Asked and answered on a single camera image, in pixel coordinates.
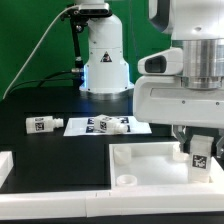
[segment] black tabletop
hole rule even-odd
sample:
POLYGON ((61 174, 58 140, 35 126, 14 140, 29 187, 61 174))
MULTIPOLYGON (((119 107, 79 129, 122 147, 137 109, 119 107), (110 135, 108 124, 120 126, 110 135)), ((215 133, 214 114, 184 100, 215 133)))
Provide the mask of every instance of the black tabletop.
MULTIPOLYGON (((173 141, 171 127, 152 134, 64 137, 65 128, 27 135, 27 117, 132 116, 132 97, 115 101, 81 98, 73 87, 25 88, 0 103, 0 151, 12 151, 14 168, 0 194, 110 189, 108 145, 173 141)), ((223 213, 28 220, 16 223, 223 223, 223 213)))

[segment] green backdrop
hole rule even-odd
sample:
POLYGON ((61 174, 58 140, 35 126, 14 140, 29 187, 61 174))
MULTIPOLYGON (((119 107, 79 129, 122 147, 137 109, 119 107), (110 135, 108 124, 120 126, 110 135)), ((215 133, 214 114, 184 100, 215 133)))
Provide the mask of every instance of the green backdrop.
MULTIPOLYGON (((148 0, 107 1, 123 23, 124 58, 130 64, 131 81, 140 74, 138 59, 167 49, 170 37, 148 21, 148 0)), ((26 61, 48 25, 73 0, 0 0, 0 99, 26 61)), ((87 30, 79 35, 84 62, 88 59, 87 30)), ((41 79, 74 65, 69 21, 55 24, 17 81, 41 79)), ((71 85, 71 82, 46 85, 71 85)))

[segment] cable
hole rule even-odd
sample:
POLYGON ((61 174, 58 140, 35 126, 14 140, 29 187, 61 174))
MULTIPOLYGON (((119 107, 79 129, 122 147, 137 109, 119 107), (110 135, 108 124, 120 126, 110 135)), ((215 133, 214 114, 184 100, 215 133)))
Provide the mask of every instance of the cable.
POLYGON ((130 26, 131 26, 131 34, 132 34, 132 39, 133 39, 133 45, 134 45, 134 50, 135 50, 135 57, 137 61, 139 60, 139 51, 138 51, 138 46, 136 43, 136 38, 135 38, 135 33, 134 33, 134 26, 133 26, 133 7, 132 7, 132 0, 129 0, 129 10, 130 10, 130 26))
POLYGON ((57 77, 57 76, 60 76, 60 75, 71 74, 71 73, 72 73, 71 70, 69 70, 69 71, 55 72, 55 73, 53 73, 52 75, 47 76, 47 77, 44 79, 44 81, 41 81, 41 82, 37 85, 37 87, 38 87, 38 88, 41 87, 41 86, 46 82, 45 80, 47 80, 47 79, 51 79, 51 78, 54 78, 54 77, 57 77))
POLYGON ((19 72, 17 73, 17 75, 15 76, 15 78, 12 80, 12 82, 10 83, 10 85, 8 86, 8 88, 6 89, 4 95, 3 95, 3 99, 5 99, 5 97, 7 96, 8 92, 10 91, 10 89, 12 88, 12 86, 14 85, 14 83, 17 81, 17 79, 20 77, 21 73, 24 71, 24 69, 26 68, 26 66, 28 65, 28 63, 30 62, 30 60, 32 59, 32 57, 34 56, 34 54, 36 53, 37 49, 39 48, 39 46, 41 45, 41 43, 43 42, 44 38, 47 36, 48 32, 50 31, 50 29, 53 27, 53 25, 56 23, 56 21, 60 18, 60 16, 62 16, 65 12, 67 12, 70 9, 74 9, 77 6, 72 6, 69 7, 65 10, 63 10, 61 13, 59 13, 58 16, 55 17, 55 19, 53 20, 53 22, 49 25, 49 27, 47 28, 47 30, 45 31, 45 33, 43 34, 43 36, 41 37, 40 41, 38 42, 38 44, 36 45, 36 47, 34 48, 34 50, 32 51, 32 53, 30 54, 30 56, 28 57, 28 59, 26 60, 26 62, 24 63, 24 65, 22 66, 22 68, 19 70, 19 72))
POLYGON ((40 80, 30 80, 30 81, 26 81, 26 82, 21 82, 15 86, 13 86, 7 93, 6 97, 11 94, 17 87, 22 86, 22 85, 26 85, 26 84, 30 84, 30 83, 34 83, 34 82, 55 82, 55 81, 66 81, 66 80, 76 80, 76 78, 63 78, 63 79, 40 79, 40 80))

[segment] white paper sheet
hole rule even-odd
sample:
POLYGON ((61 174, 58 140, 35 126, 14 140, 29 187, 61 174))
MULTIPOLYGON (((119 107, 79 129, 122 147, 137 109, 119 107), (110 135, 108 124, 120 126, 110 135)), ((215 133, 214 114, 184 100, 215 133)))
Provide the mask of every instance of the white paper sheet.
MULTIPOLYGON (((117 117, 121 123, 128 125, 126 134, 151 134, 151 128, 148 123, 138 122, 133 116, 117 117)), ((70 118, 64 133, 64 136, 78 135, 105 135, 107 133, 94 130, 94 117, 70 118)))

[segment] metal cylinder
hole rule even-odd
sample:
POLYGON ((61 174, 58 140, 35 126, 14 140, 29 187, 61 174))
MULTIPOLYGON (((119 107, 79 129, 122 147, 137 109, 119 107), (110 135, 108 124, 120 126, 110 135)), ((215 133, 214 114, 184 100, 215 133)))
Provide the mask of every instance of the metal cylinder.
POLYGON ((173 41, 183 49, 183 86, 190 89, 215 89, 224 76, 224 39, 173 41))

